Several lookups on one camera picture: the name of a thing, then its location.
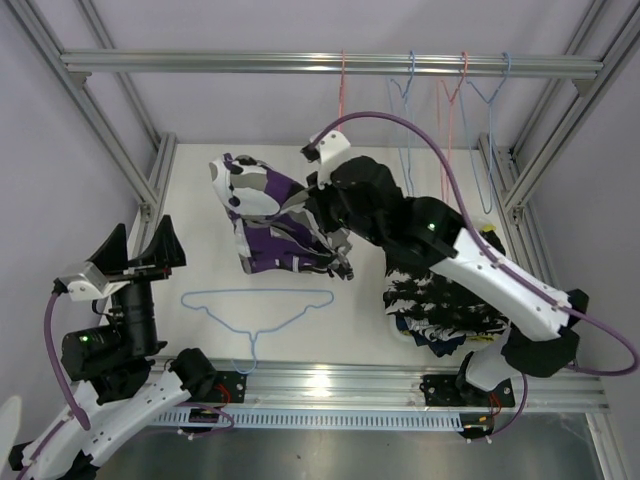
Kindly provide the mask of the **purple grey patterned trousers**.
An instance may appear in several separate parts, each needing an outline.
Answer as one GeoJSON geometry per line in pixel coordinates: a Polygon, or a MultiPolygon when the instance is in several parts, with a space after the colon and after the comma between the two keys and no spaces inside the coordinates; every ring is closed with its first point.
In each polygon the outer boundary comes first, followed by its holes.
{"type": "Polygon", "coordinates": [[[209,171],[245,273],[285,270],[354,277],[348,234],[320,229],[306,207],[309,195],[302,184],[249,155],[226,153],[209,163],[209,171]]]}

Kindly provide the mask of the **pink wire hanger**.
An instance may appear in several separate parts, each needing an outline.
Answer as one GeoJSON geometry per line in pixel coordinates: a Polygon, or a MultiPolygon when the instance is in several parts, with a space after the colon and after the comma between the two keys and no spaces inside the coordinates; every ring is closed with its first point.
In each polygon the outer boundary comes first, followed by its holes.
{"type": "Polygon", "coordinates": [[[344,116],[345,111],[345,92],[346,92],[346,52],[341,50],[341,68],[339,82],[339,118],[344,116]]]}
{"type": "MultiPolygon", "coordinates": [[[[453,119],[453,109],[456,103],[456,98],[458,97],[458,94],[460,93],[461,90],[461,86],[463,81],[466,78],[467,72],[468,72],[468,53],[466,51],[463,51],[461,53],[461,57],[464,60],[464,66],[463,69],[461,70],[461,75],[459,77],[459,81],[457,83],[457,86],[455,89],[452,90],[452,92],[449,92],[448,86],[446,81],[443,78],[440,78],[438,80],[438,83],[436,84],[436,101],[437,101],[437,106],[436,106],[436,119],[437,119],[437,128],[438,128],[438,135],[440,136],[441,140],[446,139],[445,142],[445,146],[447,147],[446,149],[446,164],[449,165],[451,162],[451,152],[452,152],[452,142],[453,142],[453,127],[454,127],[454,119],[453,119]],[[443,132],[443,123],[442,123],[442,111],[441,111],[441,106],[442,103],[446,101],[448,104],[448,111],[447,111],[447,136],[444,136],[443,132]]],[[[446,173],[446,170],[443,167],[440,167],[440,188],[441,188],[441,199],[443,202],[445,202],[447,205],[450,204],[450,193],[451,193],[451,185],[450,185],[450,181],[448,178],[448,175],[446,173]]]]}

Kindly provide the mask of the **black white floral trousers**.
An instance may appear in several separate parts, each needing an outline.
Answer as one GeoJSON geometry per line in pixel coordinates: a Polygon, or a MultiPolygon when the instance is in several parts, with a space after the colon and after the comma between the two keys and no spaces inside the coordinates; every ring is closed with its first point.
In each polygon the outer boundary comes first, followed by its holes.
{"type": "MultiPolygon", "coordinates": [[[[472,322],[476,317],[469,307],[475,295],[466,287],[430,270],[410,268],[391,257],[385,258],[385,289],[382,295],[385,313],[402,316],[412,328],[431,325],[471,336],[472,322]]],[[[503,314],[502,317],[505,330],[508,319],[503,314]]]]}

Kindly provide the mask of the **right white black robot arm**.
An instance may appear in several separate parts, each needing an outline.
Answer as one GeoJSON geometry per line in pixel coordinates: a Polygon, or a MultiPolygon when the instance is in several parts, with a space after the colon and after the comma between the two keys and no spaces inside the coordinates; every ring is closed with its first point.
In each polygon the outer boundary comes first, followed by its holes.
{"type": "Polygon", "coordinates": [[[566,311],[570,294],[520,268],[506,273],[511,261],[460,213],[434,197],[404,195],[374,159],[316,162],[308,208],[322,230],[354,233],[412,273],[430,271],[465,287],[510,320],[498,340],[463,361],[455,380],[460,400],[478,404],[512,376],[549,378],[575,359],[580,337],[566,311]]]}

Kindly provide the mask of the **navy blue trousers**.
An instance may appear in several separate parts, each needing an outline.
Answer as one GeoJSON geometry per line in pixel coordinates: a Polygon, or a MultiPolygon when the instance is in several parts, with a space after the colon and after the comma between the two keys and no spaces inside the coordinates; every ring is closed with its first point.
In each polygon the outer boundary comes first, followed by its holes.
{"type": "Polygon", "coordinates": [[[430,339],[417,331],[410,330],[401,317],[395,319],[395,329],[402,339],[413,341],[417,347],[428,347],[438,358],[452,355],[466,341],[465,335],[452,337],[448,340],[430,339]]]}

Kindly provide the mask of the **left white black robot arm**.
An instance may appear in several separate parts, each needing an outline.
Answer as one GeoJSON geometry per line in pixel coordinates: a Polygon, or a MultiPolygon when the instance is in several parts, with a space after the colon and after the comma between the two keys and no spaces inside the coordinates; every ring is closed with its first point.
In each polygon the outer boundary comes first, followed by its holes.
{"type": "Polygon", "coordinates": [[[55,279],[44,315],[45,346],[67,402],[35,440],[8,455],[20,479],[93,479],[128,440],[159,415],[188,400],[203,401],[217,372],[198,348],[182,350],[168,369],[150,380],[158,337],[152,284],[186,264],[170,216],[159,222],[149,245],[129,258],[126,227],[117,225],[88,259],[55,279]],[[57,300],[107,299],[103,326],[66,334],[56,347],[52,317],[57,300]]]}

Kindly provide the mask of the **white newspaper print trousers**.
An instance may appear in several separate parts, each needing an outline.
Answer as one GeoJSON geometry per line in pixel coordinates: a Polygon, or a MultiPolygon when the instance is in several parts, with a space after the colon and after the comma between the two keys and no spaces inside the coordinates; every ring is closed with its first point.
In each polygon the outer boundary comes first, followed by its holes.
{"type": "Polygon", "coordinates": [[[435,326],[431,326],[431,325],[427,325],[425,328],[412,328],[408,325],[407,321],[405,318],[403,318],[404,321],[406,322],[407,327],[412,330],[412,331],[417,331],[425,336],[427,336],[430,339],[440,339],[440,340],[448,340],[452,337],[456,337],[456,336],[460,336],[460,335],[465,335],[466,339],[467,339],[467,335],[465,333],[461,333],[461,332],[449,332],[448,330],[443,330],[439,327],[435,327],[435,326]]]}

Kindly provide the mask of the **yellow-green trousers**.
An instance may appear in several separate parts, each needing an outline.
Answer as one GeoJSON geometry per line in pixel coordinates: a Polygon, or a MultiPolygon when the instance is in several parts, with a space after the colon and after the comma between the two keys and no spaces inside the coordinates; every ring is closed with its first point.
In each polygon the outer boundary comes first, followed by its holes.
{"type": "MultiPolygon", "coordinates": [[[[482,227],[479,234],[493,248],[502,254],[505,253],[505,248],[493,225],[482,227]]],[[[479,296],[474,296],[469,309],[476,317],[472,322],[471,338],[473,340],[489,342],[492,337],[504,330],[502,314],[479,296]]]]}

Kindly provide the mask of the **light blue wire hanger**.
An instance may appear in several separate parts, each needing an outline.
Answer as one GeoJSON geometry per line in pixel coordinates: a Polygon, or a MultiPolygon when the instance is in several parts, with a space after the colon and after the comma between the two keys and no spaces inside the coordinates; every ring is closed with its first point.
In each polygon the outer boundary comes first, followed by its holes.
{"type": "Polygon", "coordinates": [[[226,288],[188,291],[181,295],[182,307],[205,314],[221,328],[248,342],[250,358],[233,358],[231,365],[241,375],[258,367],[257,344],[311,312],[331,306],[335,295],[327,289],[226,288]]]}
{"type": "Polygon", "coordinates": [[[495,159],[495,149],[494,149],[494,126],[495,126],[495,121],[494,121],[494,104],[496,103],[496,99],[497,97],[500,95],[504,84],[506,83],[506,81],[509,79],[510,75],[511,75],[511,70],[512,70],[512,56],[509,52],[503,52],[502,53],[502,57],[503,57],[503,61],[506,65],[506,68],[502,74],[501,77],[501,81],[500,83],[497,85],[497,87],[494,89],[494,91],[490,94],[490,95],[485,95],[480,88],[474,83],[473,80],[471,80],[470,78],[466,77],[464,79],[464,82],[466,85],[469,85],[474,91],[475,93],[478,95],[478,97],[482,100],[482,102],[486,105],[487,108],[487,126],[488,126],[488,132],[487,132],[487,144],[488,144],[488,148],[487,148],[487,154],[488,154],[488,164],[487,164],[487,175],[486,175],[486,181],[487,181],[487,186],[488,186],[488,196],[485,196],[482,192],[481,186],[480,186],[480,181],[479,181],[479,175],[477,173],[476,170],[476,166],[473,160],[473,156],[471,153],[471,142],[470,142],[470,136],[469,136],[469,132],[468,132],[468,125],[467,125],[467,120],[466,120],[466,112],[465,112],[465,107],[464,107],[464,100],[460,99],[460,111],[462,114],[462,120],[463,120],[463,127],[464,127],[464,132],[465,132],[465,139],[467,140],[467,149],[469,152],[469,157],[470,157],[470,161],[471,161],[471,166],[472,166],[472,171],[473,171],[473,175],[474,175],[474,180],[476,183],[476,187],[478,190],[478,194],[479,194],[479,198],[480,198],[480,203],[481,203],[481,207],[482,207],[482,211],[485,215],[489,215],[493,210],[494,207],[497,205],[497,192],[496,192],[496,187],[494,185],[494,172],[496,170],[496,159],[495,159]]]}

